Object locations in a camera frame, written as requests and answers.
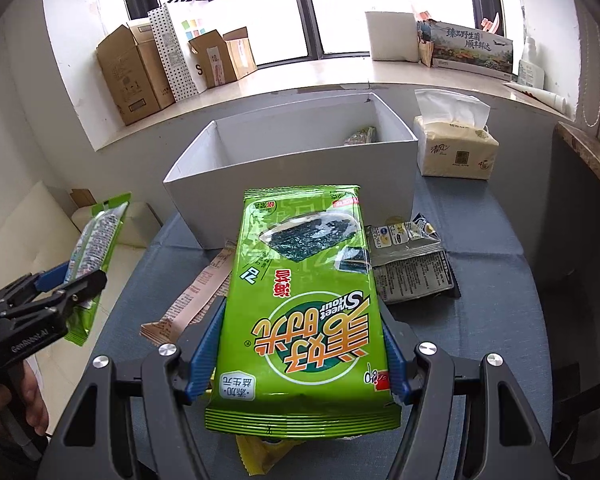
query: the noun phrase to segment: blue tablecloth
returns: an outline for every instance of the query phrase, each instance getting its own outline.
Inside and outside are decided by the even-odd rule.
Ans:
[[[486,182],[416,176],[414,213],[435,226],[448,251],[462,297],[438,296],[392,306],[422,338],[451,355],[482,358],[501,354],[526,394],[547,436],[552,416],[552,382],[542,309],[529,266],[502,209]],[[203,251],[179,215],[174,215],[147,249],[109,316],[93,355],[115,361],[144,357],[155,346],[139,336],[140,324],[160,319],[217,251]],[[235,437],[204,427],[205,401],[187,410],[190,427],[211,478],[245,479]],[[464,399],[454,409],[440,478],[453,478]],[[153,460],[142,401],[132,405],[138,458]],[[351,441],[321,440],[297,446],[268,473],[270,480],[384,479],[404,433],[365,435]]]

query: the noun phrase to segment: white tube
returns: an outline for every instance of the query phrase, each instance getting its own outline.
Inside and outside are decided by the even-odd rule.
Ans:
[[[531,86],[523,86],[518,83],[509,83],[505,82],[504,85],[518,90],[523,94],[531,96],[535,99],[538,99],[541,103],[550,106],[554,110],[558,110],[561,114],[566,113],[567,109],[567,99],[558,94],[554,94],[553,92],[549,92],[547,90],[542,90],[540,88],[532,88]]]

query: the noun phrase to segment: bottle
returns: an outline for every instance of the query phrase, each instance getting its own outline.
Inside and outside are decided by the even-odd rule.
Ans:
[[[522,59],[518,64],[518,84],[539,89],[544,88],[544,70],[536,65],[537,59],[536,41],[527,36],[525,47],[522,50]]]

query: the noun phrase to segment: silver screw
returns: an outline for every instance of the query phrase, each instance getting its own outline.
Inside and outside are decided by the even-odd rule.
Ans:
[[[424,355],[433,355],[438,351],[438,347],[433,343],[425,341],[424,343],[420,343],[418,345],[418,350],[420,350],[420,352],[422,352]]]
[[[163,357],[168,357],[170,355],[175,354],[177,349],[178,347],[173,343],[165,343],[164,345],[160,346],[160,348],[158,348],[158,354],[160,354]]]
[[[96,368],[104,368],[109,364],[109,358],[106,355],[99,355],[93,359],[93,366]]]
[[[500,366],[504,362],[504,359],[498,354],[489,354],[487,355],[487,362],[491,366]]]

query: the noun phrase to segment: green seaweed snack package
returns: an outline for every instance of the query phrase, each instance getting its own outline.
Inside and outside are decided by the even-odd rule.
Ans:
[[[107,272],[130,200],[131,194],[126,193],[91,207],[92,218],[82,230],[71,254],[65,283],[81,278],[92,270]],[[97,295],[92,300],[74,306],[73,313],[67,319],[69,332],[64,336],[65,339],[78,346],[87,341],[99,303],[100,295]]]
[[[298,440],[400,426],[357,186],[245,192],[205,425]]]

